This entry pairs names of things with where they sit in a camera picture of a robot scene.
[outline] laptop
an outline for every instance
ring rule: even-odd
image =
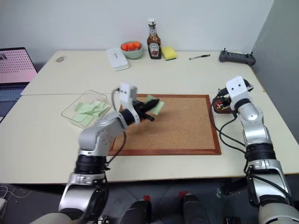
[[[35,75],[25,48],[0,49],[0,117],[7,115]]]

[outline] bottle cap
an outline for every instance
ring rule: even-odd
[[[155,25],[155,19],[149,18],[149,25]]]

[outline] bottle label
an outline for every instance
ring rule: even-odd
[[[150,43],[149,50],[152,57],[158,57],[159,55],[159,44],[157,43]]]

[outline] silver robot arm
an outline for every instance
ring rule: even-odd
[[[59,213],[40,217],[34,224],[84,224],[98,220],[108,197],[106,157],[114,139],[130,124],[138,124],[142,119],[153,121],[154,118],[146,112],[159,102],[158,99],[145,104],[137,101],[137,88],[129,84],[122,83],[118,91],[124,110],[100,118],[79,136],[76,166],[64,189]]]
[[[230,107],[243,125],[249,200],[259,207],[259,224],[296,224],[299,212],[292,207],[290,189],[263,124],[263,112],[250,101],[248,91],[252,88],[240,76],[226,83]]]

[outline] white table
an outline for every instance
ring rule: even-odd
[[[264,112],[284,172],[299,173],[299,146],[275,106],[264,92],[253,91],[250,95]],[[210,97],[214,96],[215,92],[210,93]],[[67,182],[75,166],[82,129],[69,123],[61,112],[77,97],[70,94],[20,98],[0,124],[0,182]],[[214,114],[214,117],[218,127],[232,119],[232,115],[224,114]],[[240,121],[229,125],[224,132],[241,140]],[[243,154],[221,142],[220,145],[221,155],[118,156],[107,176],[113,182],[242,176]]]
[[[220,63],[219,52],[177,52],[177,59],[151,60],[145,52],[139,59],[128,59],[130,68],[114,71],[104,51],[58,51],[39,71],[22,95],[69,94],[94,90],[111,93],[121,82],[138,87],[139,93],[201,94],[224,88],[225,83],[241,75],[263,89],[251,68],[239,63]],[[189,60],[192,56],[210,57]],[[64,56],[58,63],[56,59]]]

